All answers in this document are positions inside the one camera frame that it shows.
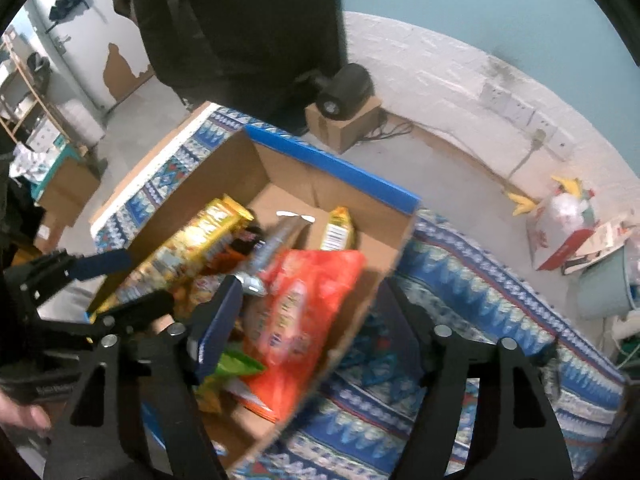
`concrete floor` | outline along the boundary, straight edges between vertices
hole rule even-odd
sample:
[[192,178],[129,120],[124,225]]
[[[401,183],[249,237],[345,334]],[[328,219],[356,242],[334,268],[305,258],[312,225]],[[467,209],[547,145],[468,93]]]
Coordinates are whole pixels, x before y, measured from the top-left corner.
[[[73,228],[67,228],[60,246],[70,252],[89,254],[94,245],[89,217],[110,197],[119,181],[187,112],[168,87],[152,78],[112,113],[107,134],[98,144],[97,156],[108,166],[102,183]],[[318,143],[307,134],[310,142]],[[575,303],[576,276],[559,271],[535,271],[531,267],[524,217],[513,218],[513,203],[502,193],[501,184],[470,165],[452,150],[432,148],[420,135],[409,134],[387,140],[361,142],[343,157],[419,195],[424,205],[450,219],[457,229],[526,279],[546,300],[598,345],[603,322],[580,320]],[[97,284],[89,284],[94,290]],[[613,344],[604,341],[609,353]]]

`blue wall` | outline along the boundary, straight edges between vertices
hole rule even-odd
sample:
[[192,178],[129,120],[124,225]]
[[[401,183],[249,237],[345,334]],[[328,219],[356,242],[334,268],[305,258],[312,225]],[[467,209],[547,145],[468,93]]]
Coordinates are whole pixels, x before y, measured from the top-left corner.
[[640,68],[593,0],[342,0],[516,66],[573,106],[640,174]]

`metal bolt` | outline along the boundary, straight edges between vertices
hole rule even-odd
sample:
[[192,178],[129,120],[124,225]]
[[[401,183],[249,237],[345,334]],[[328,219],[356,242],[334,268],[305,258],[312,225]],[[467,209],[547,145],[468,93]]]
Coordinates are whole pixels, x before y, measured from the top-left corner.
[[118,336],[115,334],[109,334],[102,338],[101,344],[105,348],[115,345],[118,342]]
[[173,336],[183,334],[184,330],[185,330],[185,327],[182,323],[173,323],[172,325],[169,325],[166,329],[167,333]]
[[436,328],[434,328],[433,331],[440,337],[449,337],[453,334],[453,330],[451,330],[447,325],[436,325]]
[[504,346],[507,350],[515,350],[518,347],[518,343],[516,343],[515,339],[505,337],[502,340],[502,346]]

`white door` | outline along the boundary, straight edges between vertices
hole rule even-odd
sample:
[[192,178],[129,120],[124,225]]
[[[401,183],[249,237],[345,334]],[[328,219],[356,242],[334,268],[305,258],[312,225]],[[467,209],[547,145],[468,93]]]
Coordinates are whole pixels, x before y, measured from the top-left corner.
[[[44,25],[56,0],[33,0]],[[152,74],[138,27],[113,10],[113,0],[80,3],[48,34],[76,80],[106,112]]]

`yellow snack package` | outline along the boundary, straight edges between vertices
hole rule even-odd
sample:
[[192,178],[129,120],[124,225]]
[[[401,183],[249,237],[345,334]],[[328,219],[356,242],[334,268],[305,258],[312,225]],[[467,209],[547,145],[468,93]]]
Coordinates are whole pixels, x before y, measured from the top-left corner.
[[225,195],[215,199],[133,270],[98,312],[195,278],[254,216]]
[[345,251],[353,249],[355,230],[349,211],[337,207],[329,213],[329,221],[322,237],[321,251]]

